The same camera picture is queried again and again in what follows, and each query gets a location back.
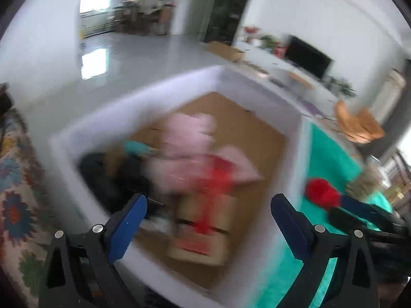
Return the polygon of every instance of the metal pin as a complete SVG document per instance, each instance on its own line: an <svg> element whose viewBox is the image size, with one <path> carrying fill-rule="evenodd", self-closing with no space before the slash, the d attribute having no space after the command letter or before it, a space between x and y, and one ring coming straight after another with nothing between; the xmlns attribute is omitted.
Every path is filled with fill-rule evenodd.
<svg viewBox="0 0 411 308"><path fill-rule="evenodd" d="M354 235L357 236L358 238L361 238L364 236L364 234L362 233L362 231L356 229L354 230Z"/></svg>
<svg viewBox="0 0 411 308"><path fill-rule="evenodd" d="M95 225L95 226L93 227L93 232L94 232L94 233L101 233L102 230L103 230L103 225Z"/></svg>
<svg viewBox="0 0 411 308"><path fill-rule="evenodd" d="M55 238L61 238L64 235L64 231L58 230L54 233Z"/></svg>
<svg viewBox="0 0 411 308"><path fill-rule="evenodd" d="M325 232L325 227L324 227L323 225L315 225L315 226L314 226L314 229L315 229L315 231L318 232L318 233L323 233L323 232Z"/></svg>

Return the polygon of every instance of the storage box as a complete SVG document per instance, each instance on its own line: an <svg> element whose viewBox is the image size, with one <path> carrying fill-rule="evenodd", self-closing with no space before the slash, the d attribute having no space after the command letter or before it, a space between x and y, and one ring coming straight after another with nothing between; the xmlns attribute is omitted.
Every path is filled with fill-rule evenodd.
<svg viewBox="0 0 411 308"><path fill-rule="evenodd" d="M267 263L281 257L284 239L270 213L271 197L284 193L298 207L304 188L310 125L288 100L222 66L178 75L127 94L52 136L55 176L51 194L59 198L59 220L66 230L82 232L94 224L104 224L109 215L77 170L81 157L108 149L134 131L211 92L230 99L288 139L276 173L267 178L270 183L262 192L255 221L225 272L208 291L157 262L137 242L131 243L118 269L128 286L142 281L180 307L240 308L264 280Z"/></svg>
<svg viewBox="0 0 411 308"><path fill-rule="evenodd" d="M232 62L242 60L244 57L244 52L239 50L238 48L231 47L224 43L216 41L212 41L208 44L208 50Z"/></svg>

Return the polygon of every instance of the television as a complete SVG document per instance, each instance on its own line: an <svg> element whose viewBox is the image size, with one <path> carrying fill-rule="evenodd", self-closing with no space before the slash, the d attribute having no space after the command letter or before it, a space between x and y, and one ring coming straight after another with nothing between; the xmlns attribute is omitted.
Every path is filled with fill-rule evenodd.
<svg viewBox="0 0 411 308"><path fill-rule="evenodd" d="M293 65L301 67L320 80L322 80L325 71L332 61L324 53L295 36L291 36L290 45L284 55L284 59L290 61Z"/></svg>

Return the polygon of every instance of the red ball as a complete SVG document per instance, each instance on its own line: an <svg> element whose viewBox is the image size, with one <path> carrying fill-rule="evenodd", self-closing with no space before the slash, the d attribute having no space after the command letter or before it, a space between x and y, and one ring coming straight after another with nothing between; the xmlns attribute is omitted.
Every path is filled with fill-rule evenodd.
<svg viewBox="0 0 411 308"><path fill-rule="evenodd" d="M323 209L340 206L340 194L326 179L309 180L305 186L305 196L309 201Z"/></svg>

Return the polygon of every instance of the red decoration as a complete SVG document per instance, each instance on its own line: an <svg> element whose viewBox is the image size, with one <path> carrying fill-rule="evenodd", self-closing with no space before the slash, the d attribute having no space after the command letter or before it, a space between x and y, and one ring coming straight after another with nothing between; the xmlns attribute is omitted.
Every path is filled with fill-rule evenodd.
<svg viewBox="0 0 411 308"><path fill-rule="evenodd" d="M340 205L340 194L325 179L310 180L305 186L305 196L309 201L323 209Z"/></svg>

